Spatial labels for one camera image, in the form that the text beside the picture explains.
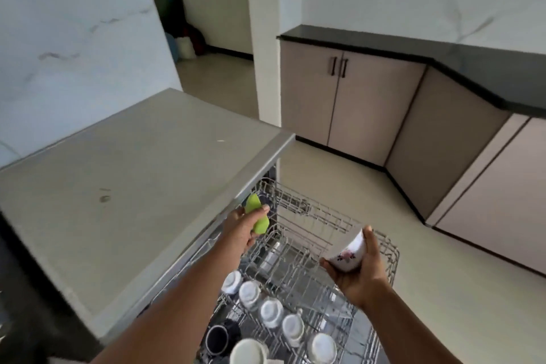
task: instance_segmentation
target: countertop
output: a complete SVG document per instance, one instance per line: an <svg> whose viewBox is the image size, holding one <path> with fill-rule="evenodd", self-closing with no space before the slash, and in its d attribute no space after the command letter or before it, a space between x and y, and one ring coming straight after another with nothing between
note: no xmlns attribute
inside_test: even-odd
<svg viewBox="0 0 546 364"><path fill-rule="evenodd" d="M5 167L0 208L107 342L293 138L168 89Z"/></svg>
<svg viewBox="0 0 546 364"><path fill-rule="evenodd" d="M546 118L546 55L310 25L278 38L425 63L497 108Z"/></svg>

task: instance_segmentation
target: wire rack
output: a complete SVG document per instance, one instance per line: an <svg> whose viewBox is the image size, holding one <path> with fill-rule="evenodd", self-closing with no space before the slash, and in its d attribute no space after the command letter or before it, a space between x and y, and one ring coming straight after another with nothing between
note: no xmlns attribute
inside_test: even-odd
<svg viewBox="0 0 546 364"><path fill-rule="evenodd" d="M377 334L365 315L345 299L318 265L318 259L329 250L338 234L361 229L362 224L270 179L261 180L255 193L262 203L271 207L270 226L241 258L239 271L244 279L260 282L262 294L279 299L285 313L299 312L306 326L305 339L317 332L331 335L338 346L336 363L375 363L379 353ZM374 233L392 284L400 253L387 236L379 231ZM209 239L154 301L174 285L216 239L217 236ZM226 318L239 323L244 337L266 343L270 358L285 363L308 362L305 343L298 348L290 347L280 328L266 328L257 312L244 308L236 295L222 293L210 325ZM198 359L210 361L204 351Z"/></svg>

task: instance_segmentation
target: black mug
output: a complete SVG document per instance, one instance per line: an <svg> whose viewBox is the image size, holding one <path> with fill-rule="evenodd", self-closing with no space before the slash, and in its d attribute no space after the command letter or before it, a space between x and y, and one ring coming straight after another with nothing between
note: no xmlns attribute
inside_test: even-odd
<svg viewBox="0 0 546 364"><path fill-rule="evenodd" d="M231 319L210 327L205 336L205 348L211 356L227 356L241 340L241 328Z"/></svg>

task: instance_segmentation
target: hand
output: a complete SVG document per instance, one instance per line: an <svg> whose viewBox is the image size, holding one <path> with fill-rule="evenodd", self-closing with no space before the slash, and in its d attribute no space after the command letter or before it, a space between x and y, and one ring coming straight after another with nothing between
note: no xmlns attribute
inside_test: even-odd
<svg viewBox="0 0 546 364"><path fill-rule="evenodd" d="M366 254L362 258L360 269L344 273L335 269L323 257L319 262L347 300L367 314L375 300L391 287L371 226L362 229L362 233L366 242Z"/></svg>
<svg viewBox="0 0 546 364"><path fill-rule="evenodd" d="M257 234L252 228L268 212L269 206L265 204L248 214L245 214L243 207L229 213L224 221L222 235L215 246L228 251L229 262L234 265L230 271L237 269L242 254L255 243Z"/></svg>

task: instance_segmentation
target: beige floor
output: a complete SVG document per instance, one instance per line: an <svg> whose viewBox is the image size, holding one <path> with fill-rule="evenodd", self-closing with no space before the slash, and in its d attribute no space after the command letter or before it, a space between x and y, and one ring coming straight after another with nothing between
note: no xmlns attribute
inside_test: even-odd
<svg viewBox="0 0 546 364"><path fill-rule="evenodd" d="M182 87L255 117L252 63L242 61L182 64ZM281 159L281 181L387 233L401 253L395 289L463 362L546 362L546 279L426 228L384 174L331 153L295 143Z"/></svg>

